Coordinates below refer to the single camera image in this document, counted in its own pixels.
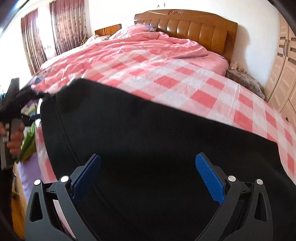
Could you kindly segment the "person's left hand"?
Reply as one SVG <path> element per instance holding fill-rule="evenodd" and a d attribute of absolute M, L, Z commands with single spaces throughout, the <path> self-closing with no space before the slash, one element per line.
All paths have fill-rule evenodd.
<path fill-rule="evenodd" d="M 11 140 L 6 144 L 11 155 L 19 155 L 21 153 L 21 146 L 23 144 L 25 126 L 23 123 L 20 124 L 18 130 L 11 134 Z"/>

